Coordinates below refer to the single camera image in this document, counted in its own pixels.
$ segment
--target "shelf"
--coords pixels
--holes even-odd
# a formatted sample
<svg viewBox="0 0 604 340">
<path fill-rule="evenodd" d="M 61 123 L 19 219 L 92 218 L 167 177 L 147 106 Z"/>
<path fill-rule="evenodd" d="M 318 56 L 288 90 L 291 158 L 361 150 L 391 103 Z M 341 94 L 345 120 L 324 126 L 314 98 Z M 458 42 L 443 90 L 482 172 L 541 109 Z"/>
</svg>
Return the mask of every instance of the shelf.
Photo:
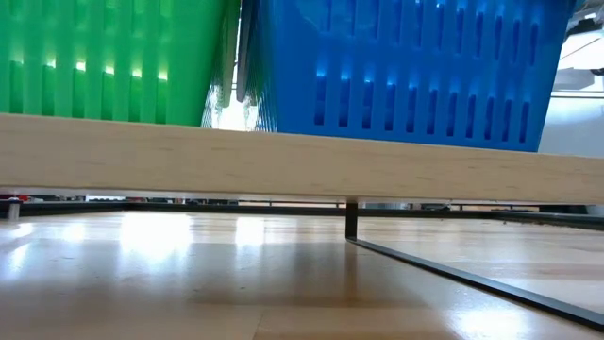
<svg viewBox="0 0 604 340">
<path fill-rule="evenodd" d="M 604 159 L 0 114 L 0 190 L 604 204 Z"/>
</svg>

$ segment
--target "metal frame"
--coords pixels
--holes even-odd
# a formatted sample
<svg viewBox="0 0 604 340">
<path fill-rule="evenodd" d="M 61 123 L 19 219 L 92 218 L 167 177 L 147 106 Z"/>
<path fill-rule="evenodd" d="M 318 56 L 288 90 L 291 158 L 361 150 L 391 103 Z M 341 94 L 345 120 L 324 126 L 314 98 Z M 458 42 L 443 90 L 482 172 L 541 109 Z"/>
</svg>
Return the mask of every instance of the metal frame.
<svg viewBox="0 0 604 340">
<path fill-rule="evenodd" d="M 0 204 L 8 212 L 8 204 Z M 604 314 L 574 306 L 551 297 L 545 297 L 505 283 L 471 274 L 450 266 L 418 258 L 385 246 L 358 239 L 358 220 L 364 217 L 407 217 L 407 218 L 468 218 L 495 219 L 504 221 L 547 223 L 571 228 L 604 231 L 604 218 L 559 213 L 541 212 L 427 212 L 359 209 L 357 202 L 348 202 L 346 209 L 339 208 L 290 208 L 253 206 L 194 206 L 167 203 L 133 202 L 53 202 L 25 203 L 21 205 L 21 216 L 40 216 L 69 213 L 105 213 L 117 211 L 173 212 L 173 213 L 253 213 L 278 215 L 345 216 L 345 239 L 353 245 L 372 250 L 378 254 L 399 260 L 405 264 L 427 270 L 462 284 L 469 285 L 500 298 L 521 303 L 530 308 L 556 315 L 566 320 L 604 332 Z"/>
</svg>

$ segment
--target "green plastic basket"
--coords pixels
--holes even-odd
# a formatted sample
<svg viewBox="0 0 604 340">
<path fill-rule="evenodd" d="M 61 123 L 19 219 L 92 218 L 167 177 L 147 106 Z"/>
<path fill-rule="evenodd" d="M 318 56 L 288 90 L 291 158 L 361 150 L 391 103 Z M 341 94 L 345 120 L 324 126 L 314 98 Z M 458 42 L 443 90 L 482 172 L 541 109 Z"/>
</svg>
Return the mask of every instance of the green plastic basket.
<svg viewBox="0 0 604 340">
<path fill-rule="evenodd" d="M 216 58 L 232 81 L 239 5 L 3 1 L 0 112 L 198 127 Z"/>
</svg>

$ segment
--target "crate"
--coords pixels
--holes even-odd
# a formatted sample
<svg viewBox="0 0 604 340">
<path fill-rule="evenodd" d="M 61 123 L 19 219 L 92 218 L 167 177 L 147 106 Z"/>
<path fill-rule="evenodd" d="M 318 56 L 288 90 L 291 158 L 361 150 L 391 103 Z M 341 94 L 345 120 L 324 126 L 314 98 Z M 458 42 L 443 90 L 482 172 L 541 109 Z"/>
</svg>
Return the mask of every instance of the crate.
<svg viewBox="0 0 604 340">
<path fill-rule="evenodd" d="M 222 36 L 237 29 L 226 18 L 240 4 L 4 2 L 0 112 L 199 127 L 215 59 L 234 57 Z M 232 67 L 219 77 L 230 83 Z"/>
<path fill-rule="evenodd" d="M 536 151 L 575 4 L 247 1 L 238 99 L 259 129 Z"/>
</svg>

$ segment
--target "blue plastic basket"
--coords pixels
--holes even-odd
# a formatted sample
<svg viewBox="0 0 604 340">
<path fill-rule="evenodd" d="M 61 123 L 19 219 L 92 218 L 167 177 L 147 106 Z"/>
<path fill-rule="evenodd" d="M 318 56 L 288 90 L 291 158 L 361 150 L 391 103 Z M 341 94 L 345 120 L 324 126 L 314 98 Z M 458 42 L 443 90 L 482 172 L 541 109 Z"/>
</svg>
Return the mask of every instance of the blue plastic basket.
<svg viewBox="0 0 604 340">
<path fill-rule="evenodd" d="M 259 129 L 536 151 L 575 0 L 243 2 Z"/>
</svg>

